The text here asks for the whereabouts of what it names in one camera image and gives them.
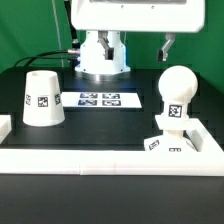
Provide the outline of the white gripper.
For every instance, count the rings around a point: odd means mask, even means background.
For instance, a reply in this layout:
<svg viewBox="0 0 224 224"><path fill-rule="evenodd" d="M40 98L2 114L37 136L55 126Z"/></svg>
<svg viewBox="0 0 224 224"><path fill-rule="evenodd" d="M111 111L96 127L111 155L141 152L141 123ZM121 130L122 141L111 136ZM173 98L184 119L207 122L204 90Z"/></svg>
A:
<svg viewBox="0 0 224 224"><path fill-rule="evenodd" d="M196 33L204 26L205 0L72 0L71 21L78 30L95 30L105 51L114 58L107 31L164 32L157 59L166 61L175 33Z"/></svg>

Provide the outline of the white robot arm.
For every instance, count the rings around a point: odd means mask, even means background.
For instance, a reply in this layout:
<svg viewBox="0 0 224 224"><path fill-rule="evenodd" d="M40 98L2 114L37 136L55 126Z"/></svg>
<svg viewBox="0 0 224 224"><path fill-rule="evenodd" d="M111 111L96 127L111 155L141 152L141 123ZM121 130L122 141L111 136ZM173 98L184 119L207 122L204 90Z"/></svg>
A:
<svg viewBox="0 0 224 224"><path fill-rule="evenodd" d="M165 61L178 33L197 33L205 21L205 0L72 0L71 22L86 33L78 77L112 81L130 72L124 32L163 33L157 59Z"/></svg>

